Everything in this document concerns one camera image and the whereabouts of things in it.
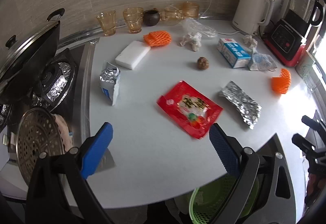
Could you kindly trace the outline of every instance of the glass teapot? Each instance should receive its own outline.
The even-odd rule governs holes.
[[[160,11],[161,20],[167,25],[178,24],[182,20],[181,11],[173,4]]]

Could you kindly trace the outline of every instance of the kitchen counter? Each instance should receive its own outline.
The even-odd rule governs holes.
[[[221,32],[234,31],[229,21],[204,20],[202,23]],[[130,42],[142,41],[144,34],[157,30],[169,31],[172,43],[153,48],[133,71],[119,67],[119,96],[116,105],[111,106],[99,87],[103,62],[114,63],[115,57]],[[89,131],[90,135],[95,135],[107,121],[113,125],[114,135],[106,153],[107,164],[87,179],[95,196],[104,208],[132,207],[184,194],[226,173],[208,136],[201,140],[191,138],[156,104],[159,96],[184,80],[224,108],[216,122],[243,147],[257,151],[277,133],[289,166],[299,220],[304,205],[305,181],[301,152],[292,144],[291,138],[295,133],[306,135],[308,127],[301,123],[301,117],[313,117],[316,109],[306,85],[292,68],[290,90],[277,96],[270,88],[270,78],[278,76],[282,68],[277,59],[276,72],[232,69],[216,49],[216,39],[203,38],[203,46],[193,52],[188,44],[178,45],[183,34],[180,24],[143,27],[142,32],[135,35],[128,34],[127,28],[123,27],[114,36],[101,37],[96,44],[90,81],[85,75],[87,70],[84,74],[85,81],[90,84]],[[234,38],[242,45],[243,35],[239,33],[225,37]],[[258,51],[272,55],[261,40]],[[209,60],[210,67],[206,71],[196,69],[199,57]],[[262,106],[260,119],[253,130],[247,127],[231,103],[217,96],[229,81],[234,81]],[[87,114],[87,105],[82,108]],[[8,168],[1,171],[0,176],[7,171]],[[76,205],[70,189],[65,189],[69,203]]]

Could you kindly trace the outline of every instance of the white sponge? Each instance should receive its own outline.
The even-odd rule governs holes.
[[[134,69],[142,58],[151,50],[151,47],[144,42],[132,41],[121,53],[115,58],[115,62],[128,69]]]

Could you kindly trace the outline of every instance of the blender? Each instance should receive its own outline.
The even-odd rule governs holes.
[[[294,67],[305,49],[311,27],[321,26],[323,19],[324,7],[318,0],[290,0],[285,17],[264,39],[265,44],[285,66]]]

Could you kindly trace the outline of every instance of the amber glass cup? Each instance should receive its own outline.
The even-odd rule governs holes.
[[[123,11],[123,17],[129,29],[129,33],[141,32],[141,24],[144,9],[141,7],[128,8]]]
[[[184,2],[182,4],[182,17],[197,19],[199,14],[199,5],[193,2]]]
[[[104,35],[110,36],[115,34],[115,11],[107,11],[96,16]]]

